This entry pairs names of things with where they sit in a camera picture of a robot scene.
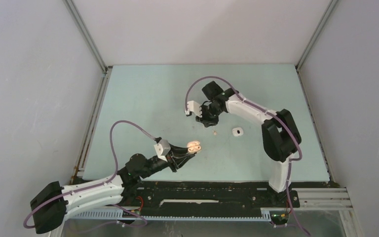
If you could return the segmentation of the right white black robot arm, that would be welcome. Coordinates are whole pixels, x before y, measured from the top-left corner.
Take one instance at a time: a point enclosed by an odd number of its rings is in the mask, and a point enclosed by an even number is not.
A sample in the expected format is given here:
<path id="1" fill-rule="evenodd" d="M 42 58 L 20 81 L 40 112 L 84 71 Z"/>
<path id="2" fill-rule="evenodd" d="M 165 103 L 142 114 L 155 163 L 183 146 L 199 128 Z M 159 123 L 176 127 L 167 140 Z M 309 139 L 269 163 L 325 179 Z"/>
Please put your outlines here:
<path id="1" fill-rule="evenodd" d="M 273 206 L 281 206 L 287 200 L 285 190 L 290 185 L 290 163 L 295 153 L 301 154 L 302 141 L 290 111 L 274 111 L 262 107 L 244 97 L 233 86 L 223 90 L 215 81 L 202 88 L 206 103 L 185 100 L 185 114 L 195 114 L 197 122 L 205 127 L 215 126 L 219 115 L 229 113 L 259 125 L 262 130 L 265 153 L 272 160 L 272 173 L 268 180 L 271 190 L 267 200 Z"/>

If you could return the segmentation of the pink earbud charging case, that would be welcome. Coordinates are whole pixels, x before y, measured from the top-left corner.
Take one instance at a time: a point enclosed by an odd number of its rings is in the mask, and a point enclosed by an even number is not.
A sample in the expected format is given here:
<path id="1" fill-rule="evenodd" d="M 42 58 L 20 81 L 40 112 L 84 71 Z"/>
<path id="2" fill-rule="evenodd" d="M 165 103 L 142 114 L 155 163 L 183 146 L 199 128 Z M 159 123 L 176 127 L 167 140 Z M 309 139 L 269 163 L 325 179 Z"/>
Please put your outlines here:
<path id="1" fill-rule="evenodd" d="M 199 141 L 191 141 L 187 143 L 187 151 L 188 153 L 195 154 L 201 151 L 202 146 Z"/>

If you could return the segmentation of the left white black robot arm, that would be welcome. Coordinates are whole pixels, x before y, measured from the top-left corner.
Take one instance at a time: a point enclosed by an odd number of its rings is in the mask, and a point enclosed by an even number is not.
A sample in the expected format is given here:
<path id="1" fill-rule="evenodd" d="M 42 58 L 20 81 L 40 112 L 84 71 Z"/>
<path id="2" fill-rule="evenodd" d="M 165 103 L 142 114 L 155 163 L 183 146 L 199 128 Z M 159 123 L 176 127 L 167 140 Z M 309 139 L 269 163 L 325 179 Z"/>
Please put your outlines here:
<path id="1" fill-rule="evenodd" d="M 177 147 L 159 139 L 154 149 L 156 154 L 152 158 L 134 154 L 115 175 L 106 178 L 76 185 L 61 186 L 58 181 L 48 184 L 30 202 L 36 233 L 52 231 L 64 221 L 94 208 L 132 205 L 143 179 L 166 168 L 176 172 L 201 150 L 201 145 L 199 141 L 191 141 L 186 147 Z"/>

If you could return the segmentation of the white earbud charging case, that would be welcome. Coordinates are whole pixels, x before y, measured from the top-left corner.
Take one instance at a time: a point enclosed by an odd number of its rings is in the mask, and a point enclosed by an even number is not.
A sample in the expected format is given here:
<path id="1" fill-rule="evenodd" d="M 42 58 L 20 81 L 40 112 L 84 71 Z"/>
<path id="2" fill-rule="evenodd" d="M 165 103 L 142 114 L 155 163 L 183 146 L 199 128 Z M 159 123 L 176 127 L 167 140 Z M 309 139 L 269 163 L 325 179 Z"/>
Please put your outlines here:
<path id="1" fill-rule="evenodd" d="M 236 127 L 232 129 L 232 134 L 234 137 L 240 137 L 244 134 L 244 130 L 241 127 Z"/>

